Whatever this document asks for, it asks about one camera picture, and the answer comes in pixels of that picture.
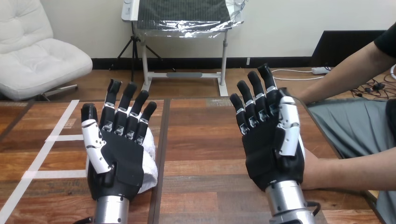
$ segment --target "white stand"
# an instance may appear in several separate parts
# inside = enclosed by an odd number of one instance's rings
[[[228,91],[226,86],[226,63],[227,63],[227,31],[224,33],[223,41],[223,57],[221,72],[217,73],[201,73],[201,72],[169,72],[169,73],[156,73],[149,72],[147,65],[147,52],[146,52],[146,41],[141,42],[142,46],[142,58],[143,58],[143,73],[144,73],[144,84],[142,90],[149,91],[151,80],[153,78],[216,78],[219,83],[220,96],[228,97]]]

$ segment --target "person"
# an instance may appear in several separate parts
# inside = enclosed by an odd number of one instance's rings
[[[396,23],[295,97],[344,158],[318,159],[306,150],[304,189],[382,190],[377,209],[396,223],[396,103],[365,98],[325,100],[365,84],[396,63]]]

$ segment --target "wooden table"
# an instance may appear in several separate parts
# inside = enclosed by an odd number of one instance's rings
[[[268,223],[268,202],[247,175],[230,101],[156,102],[150,127],[158,186],[132,201],[128,223]],[[22,114],[0,135],[0,224],[70,224],[94,214],[84,171],[83,104],[43,102],[16,109]],[[100,109],[103,101],[95,104]],[[320,158],[337,158],[305,108],[298,108],[304,146]],[[318,224],[379,223],[359,194],[311,190],[304,195],[322,205]]]

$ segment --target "white armchair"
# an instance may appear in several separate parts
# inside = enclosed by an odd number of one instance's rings
[[[77,47],[53,39],[40,0],[0,0],[0,92],[22,100],[47,92],[92,70],[91,58]]]

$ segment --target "white cable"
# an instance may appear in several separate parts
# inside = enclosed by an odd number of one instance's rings
[[[276,71],[295,71],[295,72],[301,72],[301,73],[312,73],[312,71],[297,71],[297,70],[290,70],[290,69],[276,69],[276,70],[273,70],[272,72],[276,72]]]
[[[392,68],[390,68],[390,75],[392,76],[392,78],[396,79],[395,74],[393,73],[393,71],[395,70],[396,64],[392,66]]]
[[[290,70],[290,69],[277,69],[277,70],[273,70],[272,72],[276,72],[276,71],[293,71],[293,72],[301,72],[301,73],[312,73],[312,71],[298,71],[298,70]],[[324,76],[321,77],[315,77],[315,78],[298,78],[298,79],[293,79],[293,78],[276,78],[274,77],[274,79],[277,80],[287,80],[287,81],[306,81],[306,80],[314,80],[314,79],[320,79],[323,78]]]
[[[324,77],[324,76],[316,77],[316,78],[303,78],[303,79],[276,78],[276,77],[274,77],[274,79],[277,79],[277,80],[288,80],[288,81],[306,81],[306,80],[320,79],[320,78],[323,78],[323,77]]]

